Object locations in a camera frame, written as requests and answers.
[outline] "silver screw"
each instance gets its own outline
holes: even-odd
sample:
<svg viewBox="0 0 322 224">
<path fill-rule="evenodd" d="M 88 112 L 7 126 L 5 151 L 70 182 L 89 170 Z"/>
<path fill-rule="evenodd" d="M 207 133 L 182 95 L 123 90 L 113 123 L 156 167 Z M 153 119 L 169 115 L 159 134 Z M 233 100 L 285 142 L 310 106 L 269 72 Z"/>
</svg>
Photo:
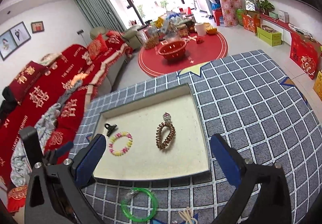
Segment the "silver screw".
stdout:
<svg viewBox="0 0 322 224">
<path fill-rule="evenodd" d="M 282 164 L 279 162 L 274 163 L 275 168 L 280 169 L 282 167 Z"/>
<path fill-rule="evenodd" d="M 245 159 L 245 163 L 246 163 L 247 165 L 253 164 L 253 160 L 252 160 L 252 159 L 250 159 L 250 158 L 246 158 L 246 159 Z"/>
<path fill-rule="evenodd" d="M 64 160 L 64 165 L 69 165 L 71 164 L 71 159 L 65 159 Z"/>
<path fill-rule="evenodd" d="M 36 164 L 35 164 L 35 168 L 36 169 L 39 169 L 41 167 L 41 162 L 37 162 Z"/>
</svg>

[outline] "red plastic basket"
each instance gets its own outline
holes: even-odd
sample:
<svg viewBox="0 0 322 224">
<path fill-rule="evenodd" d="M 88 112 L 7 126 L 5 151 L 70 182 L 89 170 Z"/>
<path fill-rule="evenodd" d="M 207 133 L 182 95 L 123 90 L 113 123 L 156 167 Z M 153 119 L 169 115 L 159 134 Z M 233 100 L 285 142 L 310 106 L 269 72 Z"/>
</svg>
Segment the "red plastic basket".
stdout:
<svg viewBox="0 0 322 224">
<path fill-rule="evenodd" d="M 162 55 L 167 61 L 178 61 L 185 56 L 187 42 L 184 40 L 177 40 L 164 44 L 158 53 Z"/>
</svg>

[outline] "yellow-green cardboard box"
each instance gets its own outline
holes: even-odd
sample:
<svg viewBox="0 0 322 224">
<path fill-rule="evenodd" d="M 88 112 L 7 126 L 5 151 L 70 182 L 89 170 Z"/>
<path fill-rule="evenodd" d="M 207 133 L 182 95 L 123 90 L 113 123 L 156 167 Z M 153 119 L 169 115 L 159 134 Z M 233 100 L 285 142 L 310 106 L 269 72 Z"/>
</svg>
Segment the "yellow-green cardboard box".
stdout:
<svg viewBox="0 0 322 224">
<path fill-rule="evenodd" d="M 281 32 L 267 32 L 260 27 L 257 27 L 257 37 L 265 41 L 269 45 L 277 46 L 282 44 L 282 34 Z"/>
</svg>

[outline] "white box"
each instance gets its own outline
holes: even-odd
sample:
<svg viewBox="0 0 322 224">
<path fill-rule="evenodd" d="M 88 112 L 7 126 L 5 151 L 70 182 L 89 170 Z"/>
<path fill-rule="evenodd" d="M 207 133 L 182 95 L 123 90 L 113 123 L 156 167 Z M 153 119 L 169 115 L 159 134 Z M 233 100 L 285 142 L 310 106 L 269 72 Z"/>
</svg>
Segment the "white box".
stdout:
<svg viewBox="0 0 322 224">
<path fill-rule="evenodd" d="M 175 137 L 169 146 L 160 150 L 156 145 L 156 131 L 163 122 L 164 112 L 171 114 Z M 123 156 L 114 156 L 107 148 L 97 164 L 94 176 L 122 181 L 150 181 L 190 176 L 208 171 L 209 156 L 201 118 L 188 84 L 127 103 L 102 112 L 95 134 L 106 135 L 104 124 L 118 125 L 117 132 L 129 132 L 133 145 Z M 163 140 L 169 130 L 163 129 Z M 114 144 L 122 149 L 123 137 Z"/>
<path fill-rule="evenodd" d="M 289 14 L 285 11 L 279 10 L 279 20 L 285 23 L 289 23 Z"/>
</svg>

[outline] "checkered tablecloth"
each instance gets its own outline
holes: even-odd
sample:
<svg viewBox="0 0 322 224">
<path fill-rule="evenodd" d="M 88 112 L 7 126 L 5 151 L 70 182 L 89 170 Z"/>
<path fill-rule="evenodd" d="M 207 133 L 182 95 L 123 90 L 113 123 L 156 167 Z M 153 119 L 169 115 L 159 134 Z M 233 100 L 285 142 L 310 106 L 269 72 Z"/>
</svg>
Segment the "checkered tablecloth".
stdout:
<svg viewBox="0 0 322 224">
<path fill-rule="evenodd" d="M 242 157 L 252 158 L 257 164 L 282 164 L 293 223 L 298 222 L 322 183 L 322 128 L 312 108 L 295 86 L 282 83 L 287 78 L 285 73 L 261 50 L 214 60 L 201 67 L 200 75 L 170 73 L 95 99 L 84 116 L 70 157 L 88 144 L 86 136 L 93 134 L 100 112 L 188 83 L 208 145 L 210 137 L 220 133 Z M 208 224 L 235 189 L 225 179 L 216 158 L 209 156 L 211 169 L 203 174 L 152 182 L 99 179 L 83 192 L 106 223 L 128 223 L 120 210 L 121 199 L 131 187 L 146 187 L 159 201 L 156 219 L 180 223 L 178 211 L 191 207 L 199 213 L 199 223 Z M 249 215 L 259 189 L 255 187 L 239 221 Z M 138 194 L 130 207 L 139 217 L 149 215 L 151 210 L 150 200 L 143 194 Z"/>
</svg>

